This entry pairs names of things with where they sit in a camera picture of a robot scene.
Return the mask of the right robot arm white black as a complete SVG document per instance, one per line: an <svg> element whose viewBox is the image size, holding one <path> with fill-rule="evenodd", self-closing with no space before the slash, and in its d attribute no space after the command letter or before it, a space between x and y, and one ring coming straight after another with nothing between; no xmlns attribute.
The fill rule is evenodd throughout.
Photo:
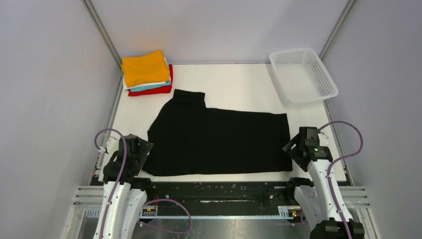
<svg viewBox="0 0 422 239"><path fill-rule="evenodd" d="M292 177L285 188L288 203L300 205L312 239L362 239L364 226L350 214L333 171L337 162L319 140L321 130L303 126L283 150L308 178Z"/></svg>

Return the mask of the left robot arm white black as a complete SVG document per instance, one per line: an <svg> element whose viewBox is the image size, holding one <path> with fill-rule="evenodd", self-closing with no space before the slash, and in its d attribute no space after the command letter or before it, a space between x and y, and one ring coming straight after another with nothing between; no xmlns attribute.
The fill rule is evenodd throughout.
<svg viewBox="0 0 422 239"><path fill-rule="evenodd" d="M135 182L153 144L129 134L115 145L117 150L103 167L104 195L95 239L132 238L142 206L154 200L150 179Z"/></svg>

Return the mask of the black t shirt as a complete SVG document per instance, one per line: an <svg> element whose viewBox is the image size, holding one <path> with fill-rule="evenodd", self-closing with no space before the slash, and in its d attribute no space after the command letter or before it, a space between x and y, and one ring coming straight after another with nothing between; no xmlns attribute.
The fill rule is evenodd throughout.
<svg viewBox="0 0 422 239"><path fill-rule="evenodd" d="M175 90L148 130L153 176L290 172L286 114L207 108L205 94Z"/></svg>

